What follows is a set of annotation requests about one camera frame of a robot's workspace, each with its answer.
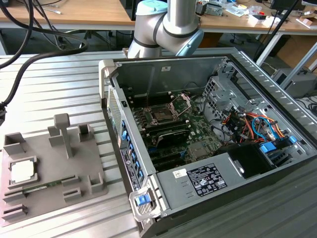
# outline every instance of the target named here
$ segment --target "desk surface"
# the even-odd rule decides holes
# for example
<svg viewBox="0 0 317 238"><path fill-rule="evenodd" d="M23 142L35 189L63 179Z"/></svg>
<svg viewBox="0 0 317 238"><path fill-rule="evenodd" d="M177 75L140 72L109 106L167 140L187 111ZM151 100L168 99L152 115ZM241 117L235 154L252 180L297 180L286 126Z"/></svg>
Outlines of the desk surface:
<svg viewBox="0 0 317 238"><path fill-rule="evenodd" d="M42 0L42 3L51 2L52 0ZM59 10L61 15L46 11L48 18L55 24L89 24L89 25L125 25L134 26L125 12L119 0L64 0L61 2ZM237 0L237 2L245 2L246 0ZM260 5L267 15L271 15L272 10L268 9L262 3L250 0L245 3L246 6ZM28 13L25 7L12 0L11 7L8 8L11 14L22 22L28 21ZM37 12L35 17L40 23L44 23ZM281 31L286 32L316 32L310 30L296 21L297 17L289 17L290 21L284 23ZM9 20L0 12L0 22L8 22ZM258 24L255 27L248 24L247 16L237 17L229 12L224 11L224 16L204 15L201 17L201 27L203 29L235 29L235 30L252 30L265 31L268 27Z"/></svg>

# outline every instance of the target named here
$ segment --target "barcode sticker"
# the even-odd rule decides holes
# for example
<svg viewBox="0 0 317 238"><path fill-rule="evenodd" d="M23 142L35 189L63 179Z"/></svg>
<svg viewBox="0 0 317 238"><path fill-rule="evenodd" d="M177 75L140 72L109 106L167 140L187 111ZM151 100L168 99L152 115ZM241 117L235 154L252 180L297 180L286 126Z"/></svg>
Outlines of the barcode sticker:
<svg viewBox="0 0 317 238"><path fill-rule="evenodd" d="M173 174L176 179L187 175L186 169L173 171Z"/></svg>

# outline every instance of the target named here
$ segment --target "wooden desk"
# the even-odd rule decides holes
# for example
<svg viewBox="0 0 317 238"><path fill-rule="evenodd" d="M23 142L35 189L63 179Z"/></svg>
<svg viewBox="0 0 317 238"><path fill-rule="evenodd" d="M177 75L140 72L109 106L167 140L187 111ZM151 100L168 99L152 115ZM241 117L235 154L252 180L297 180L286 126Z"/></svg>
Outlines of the wooden desk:
<svg viewBox="0 0 317 238"><path fill-rule="evenodd" d="M52 0L40 0L41 3L48 3ZM268 9L262 3L250 0L245 3L246 6L260 5L267 15L271 15L273 10ZM8 8L10 13L18 20L27 23L28 13L24 5L12 0ZM65 0L60 3L58 9L61 15L46 11L48 18L57 29L85 29L85 30L133 30L134 21L131 21L122 7L119 0ZM35 11L35 17L42 23L44 28L48 28L39 14ZM263 52L258 64L262 64L275 44L282 35L317 35L317 30L310 30L296 21L296 17L290 16L290 21L284 23L280 31L275 35L270 45ZM15 28L15 24L10 22L2 12L0 12L0 28ZM219 33L249 33L249 34L267 34L268 27L261 24L255 27L248 24L248 17L237 17L227 11L224 16L204 15L201 17L201 28L205 32Z"/></svg>

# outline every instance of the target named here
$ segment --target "blue cable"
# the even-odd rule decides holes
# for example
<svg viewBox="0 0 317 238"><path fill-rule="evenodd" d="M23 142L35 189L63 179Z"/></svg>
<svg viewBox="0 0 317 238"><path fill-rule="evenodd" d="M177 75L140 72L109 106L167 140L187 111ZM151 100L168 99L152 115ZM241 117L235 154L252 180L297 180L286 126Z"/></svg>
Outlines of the blue cable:
<svg viewBox="0 0 317 238"><path fill-rule="evenodd" d="M263 119L263 120L268 124L268 126L269 126L269 128L270 128L270 130L271 130L271 132L272 132L272 134L273 134L273 136L274 136L275 138L277 138L277 139L280 139L280 136L274 131L274 129L273 129L271 123L270 123L266 118L263 118L263 117L257 117L257 118ZM252 129L253 129L253 131L254 131L254 133L255 133L256 135L262 137L262 138L264 139L264 141L266 142L266 138L265 138L262 134L259 134L259 133L257 132L257 130L255 129L254 123L255 123L255 120L256 120L257 118L254 118L253 121L252 121Z"/></svg>

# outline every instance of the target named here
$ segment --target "power supply label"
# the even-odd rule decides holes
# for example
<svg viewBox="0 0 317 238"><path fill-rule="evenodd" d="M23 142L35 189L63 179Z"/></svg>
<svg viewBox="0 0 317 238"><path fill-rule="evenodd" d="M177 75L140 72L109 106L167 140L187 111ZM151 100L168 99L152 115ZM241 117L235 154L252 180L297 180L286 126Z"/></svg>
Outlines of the power supply label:
<svg viewBox="0 0 317 238"><path fill-rule="evenodd" d="M227 187L226 182L214 164L187 171L187 175L197 195L200 197Z"/></svg>

